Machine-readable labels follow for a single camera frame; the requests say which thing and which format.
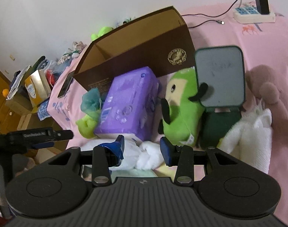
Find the pink plush bear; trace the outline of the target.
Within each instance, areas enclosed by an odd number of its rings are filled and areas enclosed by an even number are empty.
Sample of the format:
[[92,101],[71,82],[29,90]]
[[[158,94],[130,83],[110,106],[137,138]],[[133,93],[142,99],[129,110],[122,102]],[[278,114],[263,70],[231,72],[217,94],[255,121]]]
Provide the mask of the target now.
[[273,139],[288,145],[288,84],[285,77],[267,65],[246,73],[246,82],[255,98],[272,114]]

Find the lime green cloth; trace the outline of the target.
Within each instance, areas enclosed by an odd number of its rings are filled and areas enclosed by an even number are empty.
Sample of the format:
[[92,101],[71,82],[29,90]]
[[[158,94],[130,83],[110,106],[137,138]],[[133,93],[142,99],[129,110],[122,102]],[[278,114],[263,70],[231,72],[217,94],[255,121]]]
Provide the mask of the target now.
[[92,119],[92,117],[85,115],[83,118],[77,120],[75,124],[77,125],[82,137],[86,139],[95,137],[94,130],[98,122],[95,119]]

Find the green pickle plush toy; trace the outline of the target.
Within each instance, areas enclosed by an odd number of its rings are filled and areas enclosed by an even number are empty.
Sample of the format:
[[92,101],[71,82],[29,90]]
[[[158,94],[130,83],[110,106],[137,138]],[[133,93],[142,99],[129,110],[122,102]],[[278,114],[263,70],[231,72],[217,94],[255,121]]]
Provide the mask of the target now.
[[162,118],[158,133],[173,145],[195,146],[205,110],[200,100],[207,89],[206,83],[197,84],[193,67],[174,73],[166,85],[165,97],[160,100]]

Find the orange ball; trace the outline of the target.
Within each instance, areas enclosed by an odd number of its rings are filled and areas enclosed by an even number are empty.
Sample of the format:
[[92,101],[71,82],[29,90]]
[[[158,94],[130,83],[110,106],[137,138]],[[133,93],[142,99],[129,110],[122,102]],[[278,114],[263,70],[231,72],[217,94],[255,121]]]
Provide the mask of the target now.
[[9,94],[9,89],[3,89],[2,94],[5,98],[7,98],[8,94]]

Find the white power strip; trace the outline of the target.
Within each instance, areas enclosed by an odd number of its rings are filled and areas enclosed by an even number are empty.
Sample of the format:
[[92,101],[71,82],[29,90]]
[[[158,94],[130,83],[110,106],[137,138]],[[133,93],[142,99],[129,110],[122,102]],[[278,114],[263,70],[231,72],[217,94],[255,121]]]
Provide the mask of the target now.
[[260,14],[254,6],[237,7],[232,10],[234,19],[241,24],[274,23],[274,12]]

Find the purple tissue pack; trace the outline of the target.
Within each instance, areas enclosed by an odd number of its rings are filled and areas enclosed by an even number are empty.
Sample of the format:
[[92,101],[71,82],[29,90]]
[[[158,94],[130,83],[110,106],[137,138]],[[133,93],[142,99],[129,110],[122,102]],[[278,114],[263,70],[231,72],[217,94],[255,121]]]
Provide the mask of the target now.
[[136,144],[150,140],[159,81],[149,67],[113,79],[94,130],[100,138],[123,135]]

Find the brown cardboard box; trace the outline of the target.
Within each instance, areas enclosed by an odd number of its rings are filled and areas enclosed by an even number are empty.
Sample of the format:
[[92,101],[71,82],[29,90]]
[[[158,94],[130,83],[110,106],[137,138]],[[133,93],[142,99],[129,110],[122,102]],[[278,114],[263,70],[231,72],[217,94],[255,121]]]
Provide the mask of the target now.
[[142,67],[156,77],[193,67],[195,48],[180,13],[166,7],[97,38],[76,67],[74,79],[86,90],[106,92],[113,78]]

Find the green yellow dinosaur plush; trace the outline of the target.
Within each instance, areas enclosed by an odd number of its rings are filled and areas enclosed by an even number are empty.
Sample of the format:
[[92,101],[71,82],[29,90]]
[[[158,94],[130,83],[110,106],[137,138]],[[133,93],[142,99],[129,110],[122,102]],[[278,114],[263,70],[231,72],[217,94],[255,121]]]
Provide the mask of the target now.
[[107,26],[102,27],[97,34],[95,34],[95,33],[91,34],[91,41],[95,41],[99,37],[109,33],[112,30],[113,30],[112,27],[107,27]]

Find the pink bed sheet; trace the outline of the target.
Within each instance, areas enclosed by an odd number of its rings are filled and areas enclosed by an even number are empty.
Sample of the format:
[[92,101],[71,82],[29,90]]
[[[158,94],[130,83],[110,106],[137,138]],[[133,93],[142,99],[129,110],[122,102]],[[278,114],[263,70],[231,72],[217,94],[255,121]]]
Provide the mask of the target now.
[[[191,29],[190,35],[195,49],[238,45],[243,51],[247,70],[268,65],[284,77],[288,86],[288,19],[279,13],[275,16],[275,23],[242,25],[236,22],[229,12],[223,17],[224,25],[206,23]],[[74,59],[61,75],[47,108],[61,128],[74,132],[75,137],[69,146],[81,146],[87,142],[87,139],[79,134],[75,124],[84,117],[80,105],[81,97],[86,91],[79,83],[73,82],[65,97],[59,99],[57,96],[67,74],[75,70],[79,61],[78,58]],[[279,182],[282,189],[275,215],[288,225],[288,144],[282,143],[279,138],[273,139],[269,174]]]

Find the dark green tablet stand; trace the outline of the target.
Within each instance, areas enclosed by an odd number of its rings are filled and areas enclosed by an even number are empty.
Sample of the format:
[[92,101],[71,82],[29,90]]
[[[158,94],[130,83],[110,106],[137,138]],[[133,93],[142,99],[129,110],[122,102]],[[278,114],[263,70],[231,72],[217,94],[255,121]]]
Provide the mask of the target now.
[[244,56],[240,47],[232,45],[199,49],[194,59],[198,86],[208,86],[200,98],[205,111],[199,145],[206,149],[216,147],[241,119],[246,97]]

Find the brown cardboard carton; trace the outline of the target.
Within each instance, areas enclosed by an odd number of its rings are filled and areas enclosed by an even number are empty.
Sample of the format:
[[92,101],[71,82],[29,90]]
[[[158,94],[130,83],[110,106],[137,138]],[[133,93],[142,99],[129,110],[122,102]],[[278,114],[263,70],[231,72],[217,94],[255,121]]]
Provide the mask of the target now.
[[12,99],[6,100],[5,105],[20,116],[27,115],[33,110],[30,100],[19,93],[16,93]]

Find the black smartphone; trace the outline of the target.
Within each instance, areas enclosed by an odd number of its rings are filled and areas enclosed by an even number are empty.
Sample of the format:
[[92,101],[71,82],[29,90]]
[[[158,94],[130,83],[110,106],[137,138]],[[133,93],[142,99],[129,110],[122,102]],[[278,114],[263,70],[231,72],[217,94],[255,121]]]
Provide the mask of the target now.
[[73,77],[74,76],[74,72],[75,71],[72,71],[72,72],[70,72],[67,75],[67,77],[66,77],[66,79],[65,79],[65,81],[64,81],[64,83],[63,83],[63,85],[62,85],[62,87],[61,87],[61,89],[60,89],[60,91],[58,93],[57,98],[62,98],[62,97],[64,97],[66,95],[67,91],[70,88],[70,85],[72,84],[72,82],[74,80],[74,77]]

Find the teal mesh bath sponge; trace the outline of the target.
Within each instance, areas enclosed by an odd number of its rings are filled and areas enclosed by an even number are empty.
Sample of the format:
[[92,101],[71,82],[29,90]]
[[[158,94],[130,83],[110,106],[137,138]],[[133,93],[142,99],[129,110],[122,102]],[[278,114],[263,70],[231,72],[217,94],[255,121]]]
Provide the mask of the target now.
[[101,109],[101,96],[97,88],[92,88],[82,96],[80,106],[82,112],[88,114]]

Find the white fluffy towel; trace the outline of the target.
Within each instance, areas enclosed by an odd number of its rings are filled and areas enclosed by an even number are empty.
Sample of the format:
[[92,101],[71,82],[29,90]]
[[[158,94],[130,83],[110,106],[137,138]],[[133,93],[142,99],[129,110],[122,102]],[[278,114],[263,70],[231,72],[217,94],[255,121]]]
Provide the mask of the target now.
[[[256,106],[232,126],[217,147],[267,174],[272,148],[271,124],[271,111]],[[121,165],[110,168],[111,171],[132,169],[156,170],[167,176],[173,175],[173,170],[165,165],[161,157],[160,146],[150,141],[141,143],[139,147],[127,141]]]

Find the blue floral cloth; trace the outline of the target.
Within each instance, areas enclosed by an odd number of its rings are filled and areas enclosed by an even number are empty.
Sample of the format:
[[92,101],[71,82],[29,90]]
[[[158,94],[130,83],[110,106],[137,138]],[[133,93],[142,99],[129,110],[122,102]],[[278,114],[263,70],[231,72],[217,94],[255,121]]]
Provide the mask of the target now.
[[38,118],[40,121],[43,121],[46,118],[51,117],[51,115],[47,111],[48,104],[49,104],[49,99],[47,99],[43,103],[41,103],[40,107],[38,108],[37,115],[38,115]]

